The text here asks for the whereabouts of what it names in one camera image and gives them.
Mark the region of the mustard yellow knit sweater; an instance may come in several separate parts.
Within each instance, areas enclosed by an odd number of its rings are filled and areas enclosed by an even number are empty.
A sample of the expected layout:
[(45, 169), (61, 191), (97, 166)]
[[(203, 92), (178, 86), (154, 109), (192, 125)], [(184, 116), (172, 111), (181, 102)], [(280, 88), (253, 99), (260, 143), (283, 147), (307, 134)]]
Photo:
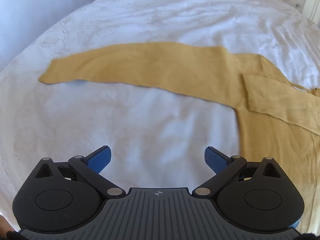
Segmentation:
[(299, 228), (319, 232), (319, 89), (291, 83), (265, 57), (172, 42), (119, 44), (53, 60), (39, 80), (120, 82), (231, 107), (242, 156), (279, 161), (304, 199)]

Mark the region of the white floral bedspread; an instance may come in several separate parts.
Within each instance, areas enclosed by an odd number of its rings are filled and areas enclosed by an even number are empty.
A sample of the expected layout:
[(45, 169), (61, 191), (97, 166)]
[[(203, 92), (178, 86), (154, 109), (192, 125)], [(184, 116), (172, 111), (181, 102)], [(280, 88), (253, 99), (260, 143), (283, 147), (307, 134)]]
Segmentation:
[(260, 54), (293, 83), (319, 87), (319, 28), (278, 0), (97, 0), (63, 18), (1, 72), (1, 215), (43, 157), (67, 161), (107, 145), (103, 176), (131, 187), (195, 188), (213, 172), (204, 149), (239, 153), (235, 112), (123, 83), (39, 77), (55, 58), (119, 43), (180, 42)]

